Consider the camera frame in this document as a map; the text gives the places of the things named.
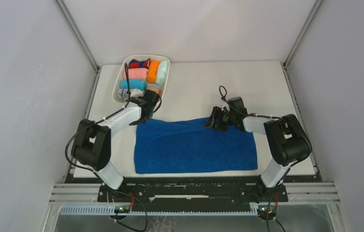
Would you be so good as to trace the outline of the orange towel with blue dots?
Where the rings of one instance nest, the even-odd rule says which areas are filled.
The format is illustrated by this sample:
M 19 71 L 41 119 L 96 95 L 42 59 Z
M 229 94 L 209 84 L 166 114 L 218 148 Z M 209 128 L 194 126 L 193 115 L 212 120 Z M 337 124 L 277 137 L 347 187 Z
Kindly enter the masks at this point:
M 147 90 L 151 90 L 156 92 L 160 97 L 162 96 L 162 89 L 161 86 L 153 83 L 147 84 Z

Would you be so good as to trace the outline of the blue microfiber towel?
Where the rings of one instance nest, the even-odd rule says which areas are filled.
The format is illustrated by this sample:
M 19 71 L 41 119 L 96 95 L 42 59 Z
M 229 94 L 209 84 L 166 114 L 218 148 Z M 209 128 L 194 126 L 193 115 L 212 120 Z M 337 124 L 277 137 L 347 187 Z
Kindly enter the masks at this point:
M 136 128 L 137 174 L 213 173 L 258 168 L 251 132 L 205 128 L 206 118 L 167 122 L 151 119 Z

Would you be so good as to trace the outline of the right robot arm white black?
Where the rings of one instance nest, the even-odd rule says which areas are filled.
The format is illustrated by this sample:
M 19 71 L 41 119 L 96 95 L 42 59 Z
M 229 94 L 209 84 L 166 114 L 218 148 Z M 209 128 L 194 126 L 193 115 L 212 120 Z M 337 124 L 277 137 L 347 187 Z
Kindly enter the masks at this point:
M 258 178 L 256 194 L 260 200 L 269 201 L 290 169 L 311 154 L 311 142 L 294 114 L 276 117 L 248 113 L 241 97 L 225 103 L 228 107 L 213 107 L 204 128 L 228 131 L 234 126 L 243 132 L 266 136 L 272 160 Z

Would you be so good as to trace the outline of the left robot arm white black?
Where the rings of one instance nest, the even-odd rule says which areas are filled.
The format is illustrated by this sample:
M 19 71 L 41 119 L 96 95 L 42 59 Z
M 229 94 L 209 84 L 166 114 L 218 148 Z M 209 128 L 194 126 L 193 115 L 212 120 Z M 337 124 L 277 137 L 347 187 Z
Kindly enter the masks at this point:
M 123 201 L 128 189 L 122 185 L 124 176 L 111 162 L 112 138 L 122 129 L 146 123 L 161 106 L 160 95 L 146 90 L 141 97 L 129 97 L 116 112 L 99 121 L 83 119 L 77 133 L 68 141 L 65 154 L 71 146 L 71 156 L 80 164 L 73 166 L 88 170 L 108 186 L 109 195 L 117 202 Z

